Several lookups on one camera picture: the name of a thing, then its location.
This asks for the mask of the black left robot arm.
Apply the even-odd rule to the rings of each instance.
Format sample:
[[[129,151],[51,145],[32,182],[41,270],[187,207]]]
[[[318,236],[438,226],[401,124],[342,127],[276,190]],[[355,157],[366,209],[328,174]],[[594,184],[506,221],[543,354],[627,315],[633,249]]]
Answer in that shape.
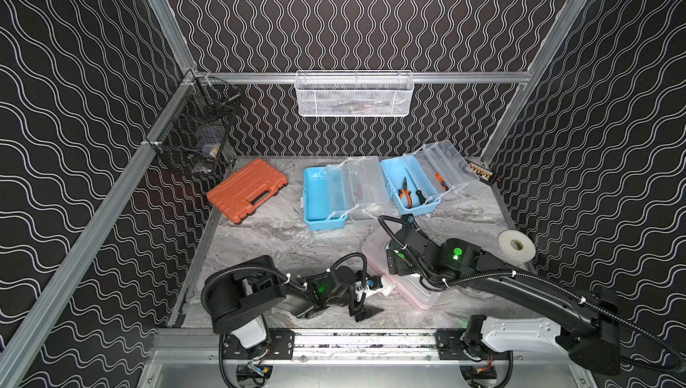
[[[345,255],[322,273],[304,278],[283,273],[272,257],[264,255],[208,277],[200,298],[215,334],[223,340],[233,337],[244,349],[255,350],[271,343],[264,317],[271,309],[310,319],[338,306],[360,322],[381,312],[366,307],[366,300],[392,290],[390,281],[368,273],[361,252]]]

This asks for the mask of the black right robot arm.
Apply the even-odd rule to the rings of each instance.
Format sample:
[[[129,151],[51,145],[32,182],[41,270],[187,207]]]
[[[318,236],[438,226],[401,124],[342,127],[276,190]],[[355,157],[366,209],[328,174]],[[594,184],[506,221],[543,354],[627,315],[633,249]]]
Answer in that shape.
[[[441,293],[469,287],[530,309],[561,327],[556,345],[577,365],[600,375],[618,375],[624,365],[663,373],[685,370],[685,357],[664,339],[616,313],[616,295],[603,288],[577,293],[515,267],[487,250],[457,238],[437,244],[413,215],[378,218],[389,236],[387,264],[393,275],[417,275],[423,289]],[[654,364],[623,356],[619,328],[645,336],[665,350],[670,361]]]

